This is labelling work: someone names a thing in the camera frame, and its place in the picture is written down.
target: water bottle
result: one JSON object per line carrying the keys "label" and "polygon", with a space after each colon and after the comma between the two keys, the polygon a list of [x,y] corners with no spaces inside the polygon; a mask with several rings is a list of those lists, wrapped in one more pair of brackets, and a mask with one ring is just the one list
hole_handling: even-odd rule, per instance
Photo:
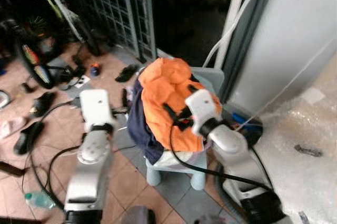
{"label": "water bottle", "polygon": [[33,191],[25,194],[26,203],[31,207],[40,207],[44,209],[52,209],[55,202],[43,191]]}

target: bubble wrap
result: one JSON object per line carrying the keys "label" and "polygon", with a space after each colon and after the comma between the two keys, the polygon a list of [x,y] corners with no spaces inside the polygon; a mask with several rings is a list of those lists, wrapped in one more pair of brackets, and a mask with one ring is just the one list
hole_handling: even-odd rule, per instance
{"label": "bubble wrap", "polygon": [[[294,223],[302,223],[301,211],[310,223],[337,223],[337,81],[318,89],[325,97],[312,105],[297,97],[260,117],[265,132],[256,150]],[[322,156],[298,152],[296,145]]]}

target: blue garment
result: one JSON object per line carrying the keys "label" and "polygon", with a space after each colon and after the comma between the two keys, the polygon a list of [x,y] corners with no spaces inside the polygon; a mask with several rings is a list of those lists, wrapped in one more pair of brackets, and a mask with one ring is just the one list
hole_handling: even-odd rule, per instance
{"label": "blue garment", "polygon": [[135,144],[142,149],[145,157],[153,165],[162,156],[164,147],[155,139],[146,123],[142,91],[143,87],[137,79],[133,88],[133,100],[128,114],[127,130]]}

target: metal window grille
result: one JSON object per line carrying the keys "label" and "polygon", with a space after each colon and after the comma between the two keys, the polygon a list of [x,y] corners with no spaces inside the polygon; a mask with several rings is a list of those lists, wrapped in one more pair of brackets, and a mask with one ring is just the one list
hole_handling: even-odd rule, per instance
{"label": "metal window grille", "polygon": [[156,58],[152,0],[66,0],[140,60]]}

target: orange cloth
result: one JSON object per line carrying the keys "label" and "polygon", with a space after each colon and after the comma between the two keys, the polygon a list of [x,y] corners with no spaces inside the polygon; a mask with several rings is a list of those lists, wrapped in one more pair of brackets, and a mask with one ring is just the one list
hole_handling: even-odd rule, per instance
{"label": "orange cloth", "polygon": [[[202,84],[193,82],[190,78],[189,65],[179,58],[159,58],[148,65],[138,78],[143,87],[142,102],[146,123],[156,140],[165,149],[171,149],[170,129],[173,121],[163,108],[163,104],[167,103],[176,113],[181,111],[186,106],[186,97],[191,95],[188,85],[192,84],[197,89],[204,88]],[[217,112],[220,113],[219,99],[213,95],[213,100],[216,103]],[[172,140],[176,151],[203,150],[202,139],[195,136],[191,128],[181,132],[174,127]]]}

